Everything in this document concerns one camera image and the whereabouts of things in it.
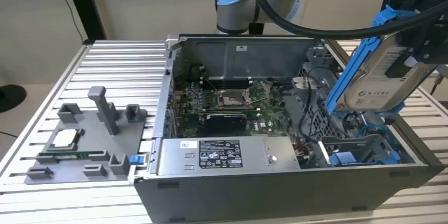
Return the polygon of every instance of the black pole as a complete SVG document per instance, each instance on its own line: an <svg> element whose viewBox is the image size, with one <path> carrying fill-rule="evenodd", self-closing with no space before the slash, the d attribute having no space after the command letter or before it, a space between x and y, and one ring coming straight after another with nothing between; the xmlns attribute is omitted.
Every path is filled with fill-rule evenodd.
<svg viewBox="0 0 448 224"><path fill-rule="evenodd" d="M73 3L88 39L106 39L94 0L73 0Z"/></svg>

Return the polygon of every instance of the barcode sticker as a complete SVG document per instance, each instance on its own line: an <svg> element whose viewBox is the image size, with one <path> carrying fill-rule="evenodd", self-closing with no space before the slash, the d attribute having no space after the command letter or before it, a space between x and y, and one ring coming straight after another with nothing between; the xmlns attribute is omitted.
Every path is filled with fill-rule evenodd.
<svg viewBox="0 0 448 224"><path fill-rule="evenodd" d="M181 149L196 149L197 148L197 141L181 141L180 142Z"/></svg>

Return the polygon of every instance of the blue drive bracket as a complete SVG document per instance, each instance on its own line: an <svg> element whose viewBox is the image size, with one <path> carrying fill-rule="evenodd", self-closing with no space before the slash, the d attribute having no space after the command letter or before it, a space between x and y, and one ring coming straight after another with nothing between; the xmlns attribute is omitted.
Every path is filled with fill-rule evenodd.
<svg viewBox="0 0 448 224"><path fill-rule="evenodd" d="M392 7L386 5L385 9L380 11L380 13L376 15L373 22L372 22L372 26L382 25L392 19L402 19L413 15L414 15L413 11L394 10ZM362 66L362 63L369 53L376 50L380 43L381 43L381 40L378 37L372 37L372 38L366 38L361 40L361 43L354 51L354 55L352 56L352 59L346 64L345 70L326 97L325 107L326 107L329 114L337 113L337 101L353 79L353 76L357 70ZM386 116L389 114L397 114L398 111L402 109L402 107L404 107L404 103L401 102L392 110L377 112L377 114L380 116Z"/></svg>

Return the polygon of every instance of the blue latch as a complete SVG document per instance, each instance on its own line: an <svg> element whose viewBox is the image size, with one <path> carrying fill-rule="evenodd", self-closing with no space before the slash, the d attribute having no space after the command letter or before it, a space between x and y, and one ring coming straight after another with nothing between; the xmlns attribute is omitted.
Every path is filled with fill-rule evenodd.
<svg viewBox="0 0 448 224"><path fill-rule="evenodd" d="M142 165L145 163L145 157L140 155L130 156L129 164L130 165Z"/></svg>

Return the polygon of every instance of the white sticker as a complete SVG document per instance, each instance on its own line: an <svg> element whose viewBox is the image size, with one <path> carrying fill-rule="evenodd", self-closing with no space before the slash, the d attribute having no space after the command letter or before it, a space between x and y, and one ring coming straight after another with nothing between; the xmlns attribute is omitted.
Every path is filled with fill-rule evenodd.
<svg viewBox="0 0 448 224"><path fill-rule="evenodd" d="M196 149L197 148L197 141L181 141L180 142L181 149Z"/></svg>
<svg viewBox="0 0 448 224"><path fill-rule="evenodd" d="M236 46L236 51L246 51L246 46Z"/></svg>

